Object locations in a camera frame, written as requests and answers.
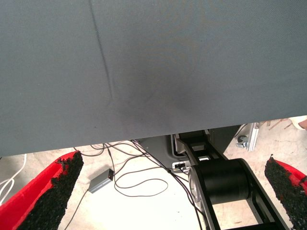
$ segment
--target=black roller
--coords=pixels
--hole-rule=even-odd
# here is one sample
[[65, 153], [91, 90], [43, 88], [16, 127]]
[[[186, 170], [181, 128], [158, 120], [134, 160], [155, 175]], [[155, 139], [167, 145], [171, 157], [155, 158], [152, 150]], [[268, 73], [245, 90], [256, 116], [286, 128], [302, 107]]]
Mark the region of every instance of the black roller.
[[206, 192], [212, 204], [245, 200], [248, 197], [248, 179], [237, 159], [201, 161], [192, 166], [189, 179], [197, 173], [201, 183], [205, 183]]

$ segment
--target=gray fabric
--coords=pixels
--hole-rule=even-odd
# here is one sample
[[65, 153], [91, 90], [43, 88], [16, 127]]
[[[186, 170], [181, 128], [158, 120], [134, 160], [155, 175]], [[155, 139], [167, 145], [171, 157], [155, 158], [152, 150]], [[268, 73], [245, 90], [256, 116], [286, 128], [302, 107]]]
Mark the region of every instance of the gray fabric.
[[307, 114], [306, 1], [89, 4], [0, 3], [1, 156]]

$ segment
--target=black metal frame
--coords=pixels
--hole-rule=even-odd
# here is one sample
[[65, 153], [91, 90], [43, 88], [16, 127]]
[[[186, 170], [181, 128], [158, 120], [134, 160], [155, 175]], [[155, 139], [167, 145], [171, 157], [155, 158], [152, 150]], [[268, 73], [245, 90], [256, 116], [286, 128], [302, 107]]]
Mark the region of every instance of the black metal frame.
[[[206, 164], [228, 165], [230, 162], [234, 163], [241, 170], [240, 174], [244, 174], [244, 181], [246, 187], [246, 197], [249, 207], [251, 208], [258, 225], [235, 228], [233, 230], [288, 230], [289, 228], [277, 212], [273, 203], [265, 193], [256, 176], [252, 172], [249, 165], [243, 159], [228, 160], [227, 157], [219, 153], [212, 144], [208, 141], [207, 135], [203, 131], [182, 133], [179, 134], [177, 141], [184, 145], [186, 155], [192, 165], [190, 173], [194, 178], [200, 190], [203, 211], [205, 213], [208, 230], [220, 230], [220, 226], [213, 209], [212, 199], [210, 197], [210, 190], [208, 191], [205, 177], [202, 172], [203, 162], [199, 160], [201, 156], [208, 156], [209, 162]], [[195, 151], [195, 146], [203, 145], [202, 150]], [[242, 194], [238, 195], [238, 200], [242, 199]]]

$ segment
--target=black bracket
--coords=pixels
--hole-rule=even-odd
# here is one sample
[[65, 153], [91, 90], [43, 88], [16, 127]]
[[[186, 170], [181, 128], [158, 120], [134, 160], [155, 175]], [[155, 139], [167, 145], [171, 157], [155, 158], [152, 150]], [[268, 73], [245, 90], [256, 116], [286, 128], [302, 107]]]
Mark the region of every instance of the black bracket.
[[[288, 230], [253, 171], [243, 159], [228, 160], [208, 141], [204, 132], [182, 133], [176, 139], [191, 163], [190, 189], [205, 214], [207, 230], [220, 230], [213, 204], [247, 200], [258, 225], [233, 230]], [[200, 161], [207, 156], [209, 160]]]

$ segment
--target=concrete floor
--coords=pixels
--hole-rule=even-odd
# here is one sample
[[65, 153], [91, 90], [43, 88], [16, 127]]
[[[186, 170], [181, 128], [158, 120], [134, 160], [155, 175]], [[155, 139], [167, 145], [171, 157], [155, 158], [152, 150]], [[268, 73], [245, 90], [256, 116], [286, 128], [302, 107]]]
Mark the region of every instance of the concrete floor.
[[[280, 122], [276, 127], [269, 130], [278, 120], [272, 121], [271, 126], [264, 123], [260, 127], [259, 138], [253, 152], [236, 147], [236, 140], [230, 143], [225, 155], [230, 158], [243, 158], [251, 166], [260, 183], [272, 199], [274, 205], [282, 215], [289, 227], [291, 223], [280, 202], [275, 198], [275, 193], [264, 176], [264, 166], [271, 154], [277, 160], [286, 162], [300, 171], [307, 173], [307, 132], [297, 130], [293, 125], [284, 129], [290, 120]], [[248, 127], [242, 130], [242, 134], [248, 131]], [[121, 149], [133, 154], [137, 151], [121, 146]], [[79, 147], [83, 153], [96, 154], [89, 146]], [[15, 178], [15, 186], [10, 196], [25, 186], [31, 179], [39, 174], [57, 157], [73, 151], [73, 149], [58, 149], [46, 152], [30, 153], [27, 155], [27, 163], [24, 170]], [[116, 168], [119, 168], [126, 155], [113, 149], [112, 155]], [[10, 178], [22, 165], [23, 155], [3, 157], [0, 161], [0, 181]], [[62, 219], [59, 230], [63, 230], [70, 220], [75, 208], [89, 186], [91, 179], [111, 168], [111, 160], [108, 154], [97, 157], [84, 157], [84, 166], [77, 180], [75, 189], [68, 203], [66, 215]], [[153, 167], [153, 163], [144, 158], [137, 158], [127, 163], [123, 172]], [[113, 188], [110, 183], [94, 194], [87, 193], [68, 227], [70, 230], [93, 229], [93, 230], [148, 230], [156, 229], [199, 229], [195, 211], [189, 204], [187, 196], [177, 182], [162, 169], [153, 169], [130, 174], [123, 178], [119, 184], [129, 186], [143, 179], [161, 178], [168, 182], [168, 189], [154, 197], [125, 197]], [[130, 195], [154, 194], [165, 188], [161, 181], [149, 181], [139, 188], [124, 191]], [[231, 202], [215, 205], [220, 226], [222, 229], [256, 224], [249, 207], [245, 201]]]

